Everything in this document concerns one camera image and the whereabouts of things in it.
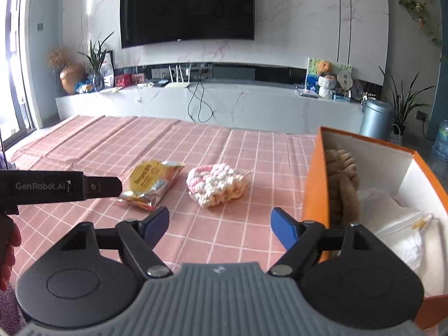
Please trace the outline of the person left hand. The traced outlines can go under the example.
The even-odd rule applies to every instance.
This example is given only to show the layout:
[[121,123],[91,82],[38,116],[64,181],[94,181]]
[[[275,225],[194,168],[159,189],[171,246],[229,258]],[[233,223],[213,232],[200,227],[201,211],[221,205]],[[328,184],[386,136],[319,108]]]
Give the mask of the person left hand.
[[9,216],[1,216],[1,291],[8,289],[15,265],[15,248],[21,245],[20,229]]

